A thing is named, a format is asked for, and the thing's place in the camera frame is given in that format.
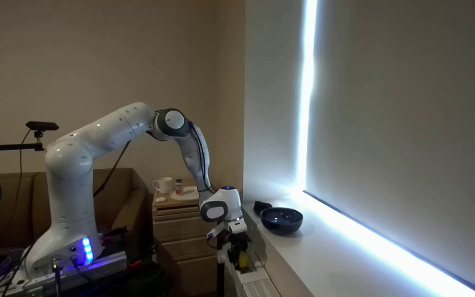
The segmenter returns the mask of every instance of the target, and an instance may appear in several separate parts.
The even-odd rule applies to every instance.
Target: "beige wall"
[[[154,109],[181,107],[205,132],[214,182],[242,183],[242,97],[240,83],[233,84],[242,74],[235,78],[225,69],[240,71],[233,58],[225,58],[240,56],[235,41],[242,33],[232,28],[233,20],[219,18],[215,0],[0,2],[0,144],[21,142],[32,119],[60,124],[59,132],[45,135],[49,144],[144,101]],[[240,137],[222,142],[223,130]],[[230,162],[219,150],[238,157]],[[96,165],[111,167],[118,155],[113,152]],[[136,167],[148,182],[189,175],[179,147],[153,139],[138,139],[121,165]],[[44,154],[24,152],[24,167],[44,170]],[[17,170],[19,152],[0,152],[0,172]]]

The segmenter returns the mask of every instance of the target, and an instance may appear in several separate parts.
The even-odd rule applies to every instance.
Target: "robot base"
[[[62,274],[62,287],[63,290],[75,289],[80,286],[88,284],[90,281],[100,281],[103,277],[123,272],[128,269],[128,257],[126,253],[116,253],[106,257],[96,259],[92,266],[83,266],[80,271],[72,271]],[[19,271],[14,277],[14,284],[9,287],[7,294],[9,297],[24,297],[24,295],[54,295],[57,292],[57,281],[55,272],[47,274],[37,279],[26,281],[27,276],[24,271]]]

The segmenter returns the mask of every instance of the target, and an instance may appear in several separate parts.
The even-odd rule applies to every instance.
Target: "light strip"
[[[359,244],[362,249],[395,267],[398,272],[413,279],[420,286],[438,295],[461,295],[475,297],[475,290],[456,281],[441,269],[413,256],[398,244],[385,239],[372,229],[359,224],[337,210],[311,198],[304,193],[308,183],[308,152],[309,152],[309,116],[316,79],[316,23],[317,23],[317,0],[306,0],[304,3],[304,38],[303,38],[303,78],[301,78],[301,104],[299,104],[299,142],[298,142],[298,178],[296,188],[304,201],[309,201],[308,210],[319,211],[319,218],[341,234]]]
[[[299,144],[298,144],[298,180],[299,190],[306,188],[308,180],[308,145],[309,145],[309,109],[316,81],[316,23],[317,0],[308,0],[304,8],[303,38],[303,78],[299,97]]]

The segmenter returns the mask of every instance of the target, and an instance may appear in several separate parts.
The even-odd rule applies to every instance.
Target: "white surface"
[[[260,238],[253,236],[253,243],[265,241],[266,246],[273,246],[273,251],[280,253],[311,294],[336,297],[435,295],[327,226],[324,215],[319,213],[322,208],[319,201],[276,200],[271,203],[298,208],[304,213],[304,224],[293,238],[276,236],[261,224],[253,211],[253,203],[248,203],[245,211],[252,218],[250,224],[256,224],[260,231]]]
[[[199,187],[186,187],[182,193],[172,191],[172,200],[197,200],[200,198]]]

